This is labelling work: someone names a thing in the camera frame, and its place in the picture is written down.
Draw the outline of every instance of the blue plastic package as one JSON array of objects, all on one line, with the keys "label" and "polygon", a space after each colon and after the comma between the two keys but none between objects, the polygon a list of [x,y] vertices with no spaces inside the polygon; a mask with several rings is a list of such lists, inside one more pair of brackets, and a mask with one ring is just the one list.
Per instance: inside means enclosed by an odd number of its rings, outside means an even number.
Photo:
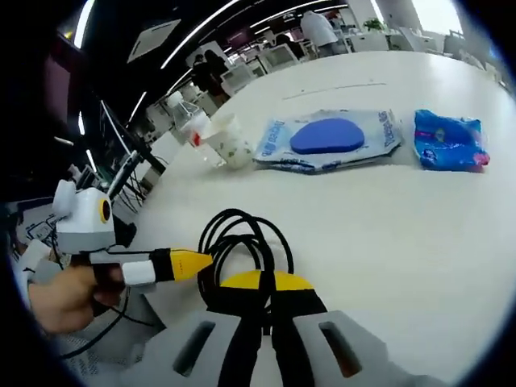
[{"label": "blue plastic package", "polygon": [[415,151],[423,167],[476,171],[489,163],[489,154],[482,147],[479,119],[453,119],[416,110],[414,120]]}]

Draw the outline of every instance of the yellow tip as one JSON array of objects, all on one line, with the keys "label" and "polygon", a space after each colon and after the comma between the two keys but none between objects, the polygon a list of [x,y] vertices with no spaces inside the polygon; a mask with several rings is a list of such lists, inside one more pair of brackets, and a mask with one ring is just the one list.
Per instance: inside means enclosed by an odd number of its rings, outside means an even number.
[{"label": "yellow tip", "polygon": [[213,262],[211,256],[188,250],[170,252],[175,281],[188,280]]}]

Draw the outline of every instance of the cable bundle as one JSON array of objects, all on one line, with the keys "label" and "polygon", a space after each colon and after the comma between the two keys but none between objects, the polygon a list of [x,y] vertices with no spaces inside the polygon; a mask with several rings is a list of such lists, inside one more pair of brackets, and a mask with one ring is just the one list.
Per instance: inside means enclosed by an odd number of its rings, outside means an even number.
[{"label": "cable bundle", "polygon": [[[220,232],[223,224],[232,218],[236,218]],[[246,223],[251,228],[253,234],[228,234],[234,227],[241,223]],[[205,303],[210,306],[210,291],[220,286],[220,273],[227,256],[239,244],[243,244],[252,256],[255,268],[266,273],[274,272],[273,251],[265,240],[260,224],[269,227],[277,235],[285,249],[287,259],[287,271],[293,274],[293,257],[289,244],[281,231],[267,219],[252,216],[242,210],[228,209],[217,214],[210,220],[201,234],[198,251],[210,254],[213,257],[213,264],[205,268],[198,274],[199,292]]]}]

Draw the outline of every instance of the plastic cup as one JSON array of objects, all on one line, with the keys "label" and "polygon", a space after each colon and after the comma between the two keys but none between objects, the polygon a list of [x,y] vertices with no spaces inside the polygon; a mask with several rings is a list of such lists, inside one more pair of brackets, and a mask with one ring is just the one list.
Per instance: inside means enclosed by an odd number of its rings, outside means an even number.
[{"label": "plastic cup", "polygon": [[253,149],[244,139],[236,115],[229,114],[212,121],[212,132],[202,138],[233,169],[240,169],[252,160]]}]

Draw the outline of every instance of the plastic bottle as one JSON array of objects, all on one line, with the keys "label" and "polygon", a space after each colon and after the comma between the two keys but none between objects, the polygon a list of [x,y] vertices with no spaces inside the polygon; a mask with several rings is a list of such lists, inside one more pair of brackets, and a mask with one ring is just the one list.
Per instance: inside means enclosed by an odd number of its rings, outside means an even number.
[{"label": "plastic bottle", "polygon": [[224,164],[224,159],[202,141],[202,134],[208,131],[211,126],[210,118],[206,115],[206,112],[199,106],[185,101],[179,91],[171,94],[166,103],[172,111],[176,129],[199,152],[203,160],[215,167]]}]

